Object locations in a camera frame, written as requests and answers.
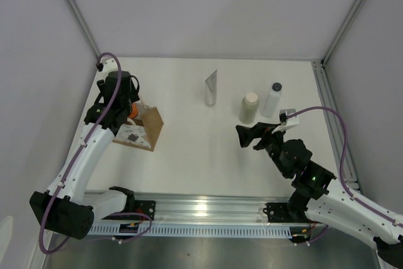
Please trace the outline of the orange bottle blue cap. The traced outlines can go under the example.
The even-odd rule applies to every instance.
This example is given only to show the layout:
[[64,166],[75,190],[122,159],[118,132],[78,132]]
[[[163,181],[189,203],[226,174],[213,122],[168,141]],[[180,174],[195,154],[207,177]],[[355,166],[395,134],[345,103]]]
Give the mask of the orange bottle blue cap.
[[139,108],[136,103],[132,104],[132,111],[128,117],[132,120],[139,119],[139,117],[140,117]]

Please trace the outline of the frosted jar beige lid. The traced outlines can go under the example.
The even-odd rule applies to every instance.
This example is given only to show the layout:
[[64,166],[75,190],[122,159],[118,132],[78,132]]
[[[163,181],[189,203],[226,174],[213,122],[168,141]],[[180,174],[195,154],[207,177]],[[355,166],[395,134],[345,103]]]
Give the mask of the frosted jar beige lid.
[[259,108],[259,98],[256,93],[247,93],[241,102],[239,120],[244,124],[254,122]]

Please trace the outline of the white bottle dark cap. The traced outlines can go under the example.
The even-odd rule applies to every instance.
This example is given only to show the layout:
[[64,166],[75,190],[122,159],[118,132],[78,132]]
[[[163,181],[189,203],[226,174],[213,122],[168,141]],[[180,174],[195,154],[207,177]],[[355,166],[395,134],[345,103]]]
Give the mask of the white bottle dark cap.
[[269,93],[264,102],[263,109],[261,111],[263,117],[271,118],[274,115],[276,107],[278,106],[281,98],[282,88],[283,86],[279,82],[274,82],[271,85]]

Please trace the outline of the silver tube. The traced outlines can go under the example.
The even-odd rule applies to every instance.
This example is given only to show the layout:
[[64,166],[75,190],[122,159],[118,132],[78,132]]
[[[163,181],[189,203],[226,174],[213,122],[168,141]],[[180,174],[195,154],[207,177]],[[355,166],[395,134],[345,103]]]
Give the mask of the silver tube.
[[205,80],[205,105],[207,107],[213,107],[217,101],[217,72],[214,72],[209,75]]

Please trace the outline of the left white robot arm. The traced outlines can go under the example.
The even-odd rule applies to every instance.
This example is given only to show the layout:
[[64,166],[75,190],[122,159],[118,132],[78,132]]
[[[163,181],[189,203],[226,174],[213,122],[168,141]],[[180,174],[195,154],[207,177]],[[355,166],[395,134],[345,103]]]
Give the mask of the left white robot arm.
[[136,211],[134,193],[117,186],[92,202],[83,201],[96,165],[139,99],[139,82],[127,71],[112,71],[97,86],[99,95],[87,111],[72,157],[44,192],[34,192],[30,198],[31,209],[45,229],[74,239],[84,238],[94,222],[111,214],[129,219]]

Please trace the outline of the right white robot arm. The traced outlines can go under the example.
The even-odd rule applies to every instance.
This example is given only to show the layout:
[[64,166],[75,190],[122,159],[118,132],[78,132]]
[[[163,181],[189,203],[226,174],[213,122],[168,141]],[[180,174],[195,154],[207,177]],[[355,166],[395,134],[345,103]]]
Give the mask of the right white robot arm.
[[264,150],[282,177],[290,179],[295,191],[287,202],[294,222],[314,221],[338,229],[377,251],[378,256],[402,268],[402,216],[355,193],[331,171],[311,160],[312,153],[300,139],[284,140],[275,124],[236,126],[239,143]]

